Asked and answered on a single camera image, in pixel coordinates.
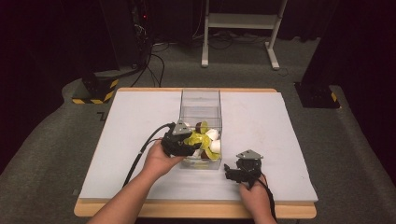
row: white tabletop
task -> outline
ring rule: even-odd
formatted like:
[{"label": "white tabletop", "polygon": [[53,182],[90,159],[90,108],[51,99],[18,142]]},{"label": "white tabletop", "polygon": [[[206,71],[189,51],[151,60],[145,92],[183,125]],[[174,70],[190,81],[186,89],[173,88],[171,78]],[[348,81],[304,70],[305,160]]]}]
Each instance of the white tabletop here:
[{"label": "white tabletop", "polygon": [[[177,121],[180,98],[181,91],[117,91],[79,198],[112,198],[149,136],[165,123]],[[225,178],[223,164],[236,168],[235,155],[253,149],[264,156],[262,171],[277,203],[316,202],[318,196],[281,93],[221,91],[220,100],[220,168],[186,170],[176,166],[155,183],[148,199],[239,201],[237,184]],[[142,169],[146,154],[133,177]]]}]

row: transparent container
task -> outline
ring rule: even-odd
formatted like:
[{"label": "transparent container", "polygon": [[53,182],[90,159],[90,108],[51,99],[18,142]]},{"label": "transparent container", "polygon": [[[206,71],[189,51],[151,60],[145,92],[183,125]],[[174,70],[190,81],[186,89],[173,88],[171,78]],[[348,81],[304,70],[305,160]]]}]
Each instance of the transparent container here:
[{"label": "transparent container", "polygon": [[192,130],[186,144],[202,143],[194,155],[180,164],[182,169],[218,170],[221,164],[221,104],[219,90],[185,89],[180,116]]}]

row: wooden table edge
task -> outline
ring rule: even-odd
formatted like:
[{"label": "wooden table edge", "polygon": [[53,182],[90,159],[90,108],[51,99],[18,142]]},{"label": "wooden table edge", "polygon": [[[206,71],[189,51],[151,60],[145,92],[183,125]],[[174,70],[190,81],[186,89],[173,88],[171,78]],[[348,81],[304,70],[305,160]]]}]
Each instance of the wooden table edge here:
[{"label": "wooden table edge", "polygon": [[[78,217],[92,217],[108,200],[78,199],[74,212]],[[278,218],[314,218],[317,209],[312,202],[276,203]],[[146,200],[139,217],[174,218],[251,218],[238,201]]]},{"label": "wooden table edge", "polygon": [[182,91],[182,90],[197,90],[197,91],[234,91],[234,92],[277,92],[275,89],[257,89],[257,88],[127,88],[122,87],[117,91]]}]

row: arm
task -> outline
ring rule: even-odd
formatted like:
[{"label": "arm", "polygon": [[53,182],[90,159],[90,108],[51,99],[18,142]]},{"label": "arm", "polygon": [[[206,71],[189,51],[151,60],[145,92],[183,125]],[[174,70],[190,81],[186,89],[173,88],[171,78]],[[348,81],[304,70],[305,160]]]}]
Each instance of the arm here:
[{"label": "arm", "polygon": [[[260,180],[265,185],[267,184],[263,175],[260,177]],[[271,214],[270,200],[267,191],[259,181],[256,181],[251,189],[248,189],[244,184],[239,184],[239,192],[244,206],[253,216],[256,224],[276,223]]]},{"label": "arm", "polygon": [[152,185],[183,157],[169,158],[163,153],[161,141],[148,151],[142,171],[112,198],[89,223],[134,223]]}]

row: white table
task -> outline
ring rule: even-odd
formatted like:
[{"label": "white table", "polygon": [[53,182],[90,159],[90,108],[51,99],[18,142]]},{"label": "white table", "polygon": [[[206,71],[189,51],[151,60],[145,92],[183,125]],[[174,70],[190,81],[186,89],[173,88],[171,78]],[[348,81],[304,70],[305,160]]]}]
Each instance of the white table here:
[{"label": "white table", "polygon": [[[181,89],[119,89],[92,158],[77,216],[92,216],[122,187],[137,152],[154,130],[177,121]],[[250,217],[237,183],[223,163],[236,168],[236,154],[253,149],[264,156],[279,218],[312,218],[318,200],[281,93],[263,89],[220,89],[222,156],[219,170],[174,167],[153,186],[140,217]],[[141,170],[146,153],[133,177]]]}]

